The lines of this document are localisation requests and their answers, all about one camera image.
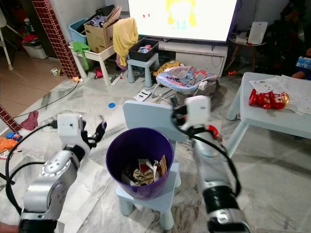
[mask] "cardboard box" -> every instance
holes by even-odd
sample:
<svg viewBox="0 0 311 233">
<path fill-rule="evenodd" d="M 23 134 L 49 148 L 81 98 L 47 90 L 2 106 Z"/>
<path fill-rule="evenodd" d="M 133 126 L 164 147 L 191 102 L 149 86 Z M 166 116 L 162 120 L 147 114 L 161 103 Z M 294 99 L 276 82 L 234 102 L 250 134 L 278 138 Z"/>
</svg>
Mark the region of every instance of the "cardboard box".
<svg viewBox="0 0 311 233">
<path fill-rule="evenodd" d="M 88 46 L 93 52 L 102 52 L 113 45 L 113 24 L 103 29 L 90 26 L 90 21 L 84 24 Z"/>
</svg>

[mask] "yellow cloth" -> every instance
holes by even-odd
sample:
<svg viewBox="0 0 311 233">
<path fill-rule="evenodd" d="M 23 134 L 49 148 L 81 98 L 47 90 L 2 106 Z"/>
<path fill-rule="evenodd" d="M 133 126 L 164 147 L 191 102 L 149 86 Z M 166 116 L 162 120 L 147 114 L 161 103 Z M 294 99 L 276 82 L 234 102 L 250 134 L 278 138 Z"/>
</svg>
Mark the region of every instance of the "yellow cloth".
<svg viewBox="0 0 311 233">
<path fill-rule="evenodd" d="M 113 48 L 120 56 L 120 64 L 126 66 L 128 50 L 138 42 L 138 31 L 134 18 L 120 19 L 113 25 Z"/>
</svg>

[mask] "white box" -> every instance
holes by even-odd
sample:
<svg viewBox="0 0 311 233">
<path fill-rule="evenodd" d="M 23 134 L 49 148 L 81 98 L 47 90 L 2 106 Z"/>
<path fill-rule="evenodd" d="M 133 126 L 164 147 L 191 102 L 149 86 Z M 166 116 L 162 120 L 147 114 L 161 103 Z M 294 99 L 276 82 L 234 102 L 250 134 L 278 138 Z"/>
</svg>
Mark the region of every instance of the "white box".
<svg viewBox="0 0 311 233">
<path fill-rule="evenodd" d="M 45 54 L 45 51 L 43 50 L 41 45 L 38 46 L 28 46 L 28 45 L 23 45 L 29 56 L 33 58 L 38 58 L 38 59 L 45 59 L 48 57 L 48 55 Z"/>
</svg>

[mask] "marble floor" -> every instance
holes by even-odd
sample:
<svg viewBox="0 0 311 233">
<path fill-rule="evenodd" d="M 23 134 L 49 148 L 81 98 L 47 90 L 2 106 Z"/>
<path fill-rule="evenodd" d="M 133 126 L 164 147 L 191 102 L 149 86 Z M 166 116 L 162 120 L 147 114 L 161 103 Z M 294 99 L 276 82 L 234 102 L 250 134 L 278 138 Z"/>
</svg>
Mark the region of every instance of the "marble floor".
<svg viewBox="0 0 311 233">
<path fill-rule="evenodd" d="M 84 83 L 67 97 L 40 110 L 39 124 L 59 113 L 75 112 L 87 121 L 86 129 L 95 131 L 102 117 L 108 126 L 103 140 L 84 158 L 76 182 L 71 186 L 59 218 L 59 233 L 206 233 L 207 215 L 198 191 L 196 166 L 189 142 L 177 145 L 182 184 L 175 190 L 172 213 L 174 227 L 164 231 L 159 225 L 159 213 L 136 206 L 129 216 L 119 212 L 117 183 L 110 177 L 105 154 L 112 140 L 127 127 L 122 105 L 132 100 L 144 87 L 144 79 L 135 83 L 120 80 L 105 87 L 102 79 L 89 73 Z M 238 77 L 220 78 L 221 88 L 212 100 L 210 122 L 221 132 L 224 142 L 230 137 L 239 120 L 228 121 L 225 114 L 241 83 Z M 34 110 L 69 92 L 74 83 L 64 80 L 49 94 L 25 112 Z M 108 108 L 110 102 L 115 108 Z M 44 161 L 61 149 L 55 130 L 43 129 L 22 143 L 11 160 L 11 169 L 30 161 Z M 311 232 L 311 142 L 291 135 L 249 127 L 233 155 L 243 191 L 238 198 L 253 233 L 310 233 Z M 5 161 L 0 161 L 4 172 Z M 40 166 L 29 166 L 17 174 L 13 191 L 20 206 L 28 185 L 36 178 Z M 18 224 L 19 216 L 5 195 L 0 180 L 0 221 Z"/>
</svg>

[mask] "red toy figure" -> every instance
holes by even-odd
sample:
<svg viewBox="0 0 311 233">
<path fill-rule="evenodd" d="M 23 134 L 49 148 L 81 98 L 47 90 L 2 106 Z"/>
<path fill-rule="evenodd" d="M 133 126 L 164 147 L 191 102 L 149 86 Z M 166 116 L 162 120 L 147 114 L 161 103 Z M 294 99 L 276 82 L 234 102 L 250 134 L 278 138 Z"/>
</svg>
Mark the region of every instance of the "red toy figure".
<svg viewBox="0 0 311 233">
<path fill-rule="evenodd" d="M 282 109 L 285 108 L 290 102 L 290 97 L 287 93 L 274 94 L 272 91 L 268 93 L 256 93 L 253 89 L 251 96 L 249 97 L 248 105 L 254 105 L 255 103 L 264 109 Z"/>
</svg>

